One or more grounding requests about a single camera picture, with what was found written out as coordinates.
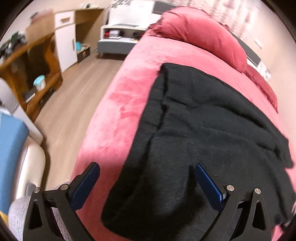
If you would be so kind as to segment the black knitted garment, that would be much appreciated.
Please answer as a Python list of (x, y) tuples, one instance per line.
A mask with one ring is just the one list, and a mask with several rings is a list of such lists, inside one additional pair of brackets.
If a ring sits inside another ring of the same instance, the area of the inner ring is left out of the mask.
[(272, 226), (292, 219), (288, 140), (254, 104), (201, 70), (161, 66), (103, 225), (130, 240), (198, 240), (216, 217), (194, 168), (263, 192)]

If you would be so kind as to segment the grey knitted sleeve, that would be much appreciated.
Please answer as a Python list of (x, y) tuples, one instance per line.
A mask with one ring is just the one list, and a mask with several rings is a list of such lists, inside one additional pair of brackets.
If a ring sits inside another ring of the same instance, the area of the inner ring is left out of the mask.
[[(9, 208), (9, 214), (8, 214), (9, 229), (14, 234), (17, 240), (23, 240), (23, 228), (25, 225), (25, 219), (26, 219), (30, 199), (31, 199), (30, 196), (23, 196), (19, 199), (14, 200)], [(56, 219), (57, 225), (60, 228), (62, 237), (65, 240), (72, 240), (72, 238), (69, 235), (69, 232), (66, 229), (66, 226), (62, 221), (62, 218), (58, 209), (52, 208), (52, 211)]]

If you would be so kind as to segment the white and blue chair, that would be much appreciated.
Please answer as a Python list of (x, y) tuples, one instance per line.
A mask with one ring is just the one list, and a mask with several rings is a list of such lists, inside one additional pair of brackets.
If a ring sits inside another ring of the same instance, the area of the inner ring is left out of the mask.
[(1, 80), (1, 217), (14, 200), (40, 187), (46, 165), (43, 135)]

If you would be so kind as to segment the pink velvet bed cover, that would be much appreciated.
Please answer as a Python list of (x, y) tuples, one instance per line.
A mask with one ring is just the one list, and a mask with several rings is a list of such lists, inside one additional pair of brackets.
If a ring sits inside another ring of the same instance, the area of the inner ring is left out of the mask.
[(120, 240), (120, 236), (103, 226), (101, 212), (131, 148), (152, 84), (160, 66), (166, 62), (200, 69), (238, 90), (285, 135), (291, 155), (295, 156), (295, 138), (285, 126), (283, 116), (245, 74), (204, 49), (145, 33), (125, 58), (100, 101), (72, 173), (73, 176), (81, 174), (91, 162), (100, 166), (99, 180), (78, 211), (95, 240)]

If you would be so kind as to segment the dark pink pillow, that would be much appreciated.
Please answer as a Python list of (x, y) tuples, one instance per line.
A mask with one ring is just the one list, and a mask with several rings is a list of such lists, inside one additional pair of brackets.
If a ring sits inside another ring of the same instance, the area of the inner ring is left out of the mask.
[(244, 74), (251, 79), (256, 86), (261, 90), (261, 92), (266, 96), (270, 104), (273, 106), (276, 112), (278, 112), (278, 98), (274, 93), (270, 85), (264, 80), (264, 78), (259, 74), (259, 72), (250, 65), (247, 65), (247, 68)]

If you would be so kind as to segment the light blue white jar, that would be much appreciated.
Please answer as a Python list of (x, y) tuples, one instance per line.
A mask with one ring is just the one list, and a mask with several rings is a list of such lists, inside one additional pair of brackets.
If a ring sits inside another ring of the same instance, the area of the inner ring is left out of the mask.
[(46, 87), (46, 77), (45, 75), (38, 76), (34, 82), (33, 86), (37, 91), (42, 91)]

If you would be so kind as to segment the wooden shelf unit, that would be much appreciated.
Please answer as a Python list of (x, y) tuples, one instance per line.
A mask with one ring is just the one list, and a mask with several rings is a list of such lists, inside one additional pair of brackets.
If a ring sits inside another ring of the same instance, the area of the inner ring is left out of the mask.
[[(43, 97), (50, 90), (59, 89), (63, 82), (59, 62), (52, 50), (53, 38), (54, 33), (50, 33), (34, 42), (20, 45), (1, 64), (1, 78), (12, 89), (18, 103), (32, 121), (35, 121), (40, 113), (40, 101)], [(45, 76), (45, 88), (37, 91), (35, 96), (26, 102), (25, 94), (40, 75)]]

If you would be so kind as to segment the small dark storage box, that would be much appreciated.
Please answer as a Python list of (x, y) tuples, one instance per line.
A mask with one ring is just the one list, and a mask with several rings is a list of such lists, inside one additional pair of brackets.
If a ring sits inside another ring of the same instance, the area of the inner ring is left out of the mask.
[(77, 62), (80, 63), (90, 55), (91, 44), (76, 42)]

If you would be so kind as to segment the white and wood desk cabinet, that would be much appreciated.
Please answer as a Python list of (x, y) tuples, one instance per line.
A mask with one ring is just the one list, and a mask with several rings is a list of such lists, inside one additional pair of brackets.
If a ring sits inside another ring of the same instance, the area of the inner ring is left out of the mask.
[(76, 42), (95, 51), (103, 26), (104, 9), (72, 9), (55, 13), (55, 42), (62, 72), (78, 62)]

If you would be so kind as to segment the white bedside table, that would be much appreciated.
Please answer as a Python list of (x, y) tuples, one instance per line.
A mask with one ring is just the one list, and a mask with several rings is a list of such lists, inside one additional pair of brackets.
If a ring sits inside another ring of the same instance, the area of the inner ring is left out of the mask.
[(100, 28), (100, 39), (96, 52), (101, 54), (128, 55), (142, 38), (148, 26), (115, 24), (103, 25)]

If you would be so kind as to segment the patterned white curtain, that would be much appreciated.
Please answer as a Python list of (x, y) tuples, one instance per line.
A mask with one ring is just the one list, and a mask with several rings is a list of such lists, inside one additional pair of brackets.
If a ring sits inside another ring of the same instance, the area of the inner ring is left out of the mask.
[(174, 4), (204, 10), (243, 40), (250, 38), (256, 29), (261, 7), (261, 1), (248, 0), (191, 0)]

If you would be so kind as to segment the large pink folded duvet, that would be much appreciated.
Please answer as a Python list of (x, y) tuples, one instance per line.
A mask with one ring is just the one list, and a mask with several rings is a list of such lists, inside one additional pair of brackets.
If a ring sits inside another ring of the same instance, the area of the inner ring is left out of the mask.
[(206, 12), (180, 6), (164, 12), (149, 26), (152, 35), (202, 48), (239, 72), (247, 69), (247, 56), (235, 37)]

